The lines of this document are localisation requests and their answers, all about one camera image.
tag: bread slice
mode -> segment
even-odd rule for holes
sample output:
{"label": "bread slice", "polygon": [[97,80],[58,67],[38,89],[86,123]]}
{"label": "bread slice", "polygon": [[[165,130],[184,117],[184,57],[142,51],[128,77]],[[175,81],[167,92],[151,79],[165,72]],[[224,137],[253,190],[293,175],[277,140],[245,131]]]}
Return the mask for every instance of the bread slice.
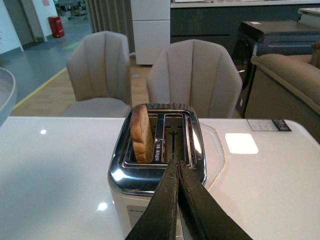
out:
{"label": "bread slice", "polygon": [[143,104],[135,106],[132,110],[130,134],[136,161],[138,163],[151,163],[154,151],[154,140],[148,110]]}

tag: dark gray cabinet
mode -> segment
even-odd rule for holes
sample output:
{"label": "dark gray cabinet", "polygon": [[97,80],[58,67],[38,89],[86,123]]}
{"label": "dark gray cabinet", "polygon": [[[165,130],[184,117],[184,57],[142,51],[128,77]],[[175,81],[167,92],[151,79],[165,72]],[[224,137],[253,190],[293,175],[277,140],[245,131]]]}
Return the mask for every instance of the dark gray cabinet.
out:
{"label": "dark gray cabinet", "polygon": [[320,3],[171,8],[170,42],[200,39],[220,44],[232,55],[241,22],[286,20],[297,22],[300,8],[319,7]]}

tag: toaster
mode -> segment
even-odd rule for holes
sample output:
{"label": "toaster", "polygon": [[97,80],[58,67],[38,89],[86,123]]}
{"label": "toaster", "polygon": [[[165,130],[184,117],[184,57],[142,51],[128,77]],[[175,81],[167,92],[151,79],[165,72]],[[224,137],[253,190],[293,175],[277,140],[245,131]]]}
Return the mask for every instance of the toaster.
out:
{"label": "toaster", "polygon": [[[145,211],[171,159],[183,160],[203,185],[207,179],[202,132],[192,107],[177,103],[145,105],[153,136],[152,162],[136,161],[130,135],[131,110],[122,125],[108,170],[124,237]],[[179,216],[176,239],[183,239]]]}

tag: chair seat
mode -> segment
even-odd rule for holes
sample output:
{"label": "chair seat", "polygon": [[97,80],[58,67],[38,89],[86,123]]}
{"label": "chair seat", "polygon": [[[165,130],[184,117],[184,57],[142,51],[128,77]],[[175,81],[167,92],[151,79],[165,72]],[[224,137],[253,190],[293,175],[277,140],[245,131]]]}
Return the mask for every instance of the chair seat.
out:
{"label": "chair seat", "polygon": [[77,101],[67,108],[62,117],[87,117],[87,118],[124,118],[131,106],[123,101],[111,97],[98,97],[84,101]]}

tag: label sticker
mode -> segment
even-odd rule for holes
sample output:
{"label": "label sticker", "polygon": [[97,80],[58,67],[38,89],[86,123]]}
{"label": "label sticker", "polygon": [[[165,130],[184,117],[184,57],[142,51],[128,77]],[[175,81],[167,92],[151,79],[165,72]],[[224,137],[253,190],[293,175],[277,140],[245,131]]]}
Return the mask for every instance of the label sticker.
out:
{"label": "label sticker", "polygon": [[247,119],[247,122],[253,131],[291,131],[283,119]]}
{"label": "label sticker", "polygon": [[252,56],[256,56],[258,51],[258,43],[256,42],[253,47]]}
{"label": "label sticker", "polygon": [[291,132],[291,129],[286,124],[285,120],[283,120],[283,119],[272,119],[271,121],[273,122],[273,124],[276,126],[276,128],[279,131]]}

